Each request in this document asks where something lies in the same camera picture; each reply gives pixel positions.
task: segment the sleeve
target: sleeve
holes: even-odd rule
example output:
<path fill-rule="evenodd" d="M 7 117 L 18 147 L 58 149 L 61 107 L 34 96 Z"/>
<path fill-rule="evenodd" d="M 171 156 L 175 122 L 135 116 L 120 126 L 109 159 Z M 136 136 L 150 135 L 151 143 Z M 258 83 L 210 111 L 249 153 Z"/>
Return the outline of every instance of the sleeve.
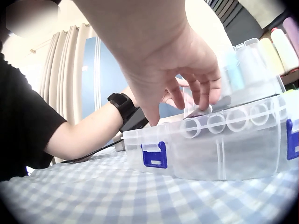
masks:
<path fill-rule="evenodd" d="M 17 127 L 21 130 L 25 142 L 26 166 L 34 169 L 46 168 L 53 157 L 44 152 L 44 149 L 57 128 L 66 120 L 32 90 L 19 69 L 6 62 L 1 68 L 5 68 L 7 90 L 17 110 Z"/>

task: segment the purple thread cone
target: purple thread cone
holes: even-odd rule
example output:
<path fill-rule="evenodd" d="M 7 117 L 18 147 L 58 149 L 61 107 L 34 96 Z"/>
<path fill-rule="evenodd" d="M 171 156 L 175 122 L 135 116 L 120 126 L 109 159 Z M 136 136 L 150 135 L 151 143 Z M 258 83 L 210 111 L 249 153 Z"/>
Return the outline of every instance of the purple thread cone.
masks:
<path fill-rule="evenodd" d="M 286 30 L 286 33 L 288 34 L 288 37 L 299 56 L 299 27 L 296 24 L 296 22 L 291 18 L 288 17 L 283 22 L 283 27 Z"/>

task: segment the blue checkered tablecloth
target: blue checkered tablecloth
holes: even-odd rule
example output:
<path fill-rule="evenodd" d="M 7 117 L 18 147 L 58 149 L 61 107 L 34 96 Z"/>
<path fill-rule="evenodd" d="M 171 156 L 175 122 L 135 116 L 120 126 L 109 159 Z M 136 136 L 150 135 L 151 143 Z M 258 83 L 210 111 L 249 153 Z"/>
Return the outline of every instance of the blue checkered tablecloth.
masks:
<path fill-rule="evenodd" d="M 130 170 L 125 152 L 108 150 L 87 162 L 12 178 L 0 189 L 28 224 L 263 224 L 291 206 L 298 170 L 246 181 L 194 181 Z"/>

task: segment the black t-shirt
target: black t-shirt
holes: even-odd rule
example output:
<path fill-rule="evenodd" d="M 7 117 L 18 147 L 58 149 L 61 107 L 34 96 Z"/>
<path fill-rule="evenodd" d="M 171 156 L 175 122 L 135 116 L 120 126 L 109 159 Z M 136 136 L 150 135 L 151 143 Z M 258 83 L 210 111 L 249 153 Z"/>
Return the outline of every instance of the black t-shirt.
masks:
<path fill-rule="evenodd" d="M 65 121 L 0 53 L 0 181 L 27 175 L 26 166 L 48 167 L 44 149 Z"/>

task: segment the clear plastic container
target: clear plastic container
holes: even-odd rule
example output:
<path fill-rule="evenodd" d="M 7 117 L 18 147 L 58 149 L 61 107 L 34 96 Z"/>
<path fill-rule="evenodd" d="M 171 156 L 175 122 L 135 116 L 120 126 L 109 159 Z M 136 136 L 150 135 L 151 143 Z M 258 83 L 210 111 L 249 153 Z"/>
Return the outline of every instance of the clear plastic container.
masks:
<path fill-rule="evenodd" d="M 253 38 L 226 52 L 218 53 L 217 59 L 222 75 L 222 92 L 213 111 L 221 111 L 240 104 L 281 94 L 281 79 L 267 68 L 262 46 Z M 184 99 L 192 96 L 189 88 L 183 88 Z M 198 106 L 188 104 L 184 109 L 187 117 Z"/>
<path fill-rule="evenodd" d="M 296 98 L 298 91 L 123 132 L 127 161 L 134 170 L 195 180 L 260 178 L 298 167 Z"/>
<path fill-rule="evenodd" d="M 282 93 L 256 38 L 219 55 L 222 92 L 212 113 L 190 115 L 198 106 L 186 104 L 181 121 L 123 132 L 132 169 L 243 180 L 298 167 L 299 91 Z M 183 92 L 192 96 L 189 88 Z"/>

